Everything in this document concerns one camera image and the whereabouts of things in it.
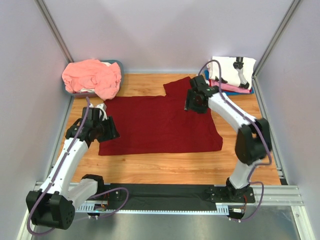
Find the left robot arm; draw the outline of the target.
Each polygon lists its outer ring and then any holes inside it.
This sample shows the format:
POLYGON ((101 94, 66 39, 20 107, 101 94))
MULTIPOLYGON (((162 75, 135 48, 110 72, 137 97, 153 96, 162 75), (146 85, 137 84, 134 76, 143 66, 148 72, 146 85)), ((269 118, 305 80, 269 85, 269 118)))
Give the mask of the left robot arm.
POLYGON ((106 109, 103 103, 84 107, 81 118, 66 131, 62 151, 49 176, 39 190, 32 190, 26 196, 28 224, 66 230, 74 220, 75 211, 86 200, 99 201, 105 196, 100 175, 86 174, 73 189, 69 185, 91 143, 120 136, 106 109))

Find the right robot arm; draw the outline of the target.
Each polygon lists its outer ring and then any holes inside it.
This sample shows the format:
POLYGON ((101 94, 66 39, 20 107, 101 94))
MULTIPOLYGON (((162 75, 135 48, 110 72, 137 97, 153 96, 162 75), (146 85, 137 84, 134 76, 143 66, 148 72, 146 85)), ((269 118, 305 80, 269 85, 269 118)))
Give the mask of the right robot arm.
POLYGON ((219 197, 236 202, 250 190, 250 180, 262 160, 270 157, 272 150, 270 125, 265 118, 257 119, 245 112, 218 86, 209 86, 202 75, 192 78, 187 91, 185 110, 204 114, 208 110, 218 113, 235 130, 235 154, 237 163, 226 180, 219 197))

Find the dark red t-shirt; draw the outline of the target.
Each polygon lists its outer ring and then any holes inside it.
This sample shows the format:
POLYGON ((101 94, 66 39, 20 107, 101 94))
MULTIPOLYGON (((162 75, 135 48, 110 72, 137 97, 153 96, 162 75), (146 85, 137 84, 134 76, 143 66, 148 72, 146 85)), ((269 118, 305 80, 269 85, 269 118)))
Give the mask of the dark red t-shirt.
POLYGON ((116 96, 105 101, 119 137, 100 143, 100 156, 201 153, 222 149, 209 111, 185 111, 190 77, 163 86, 161 96, 116 96))

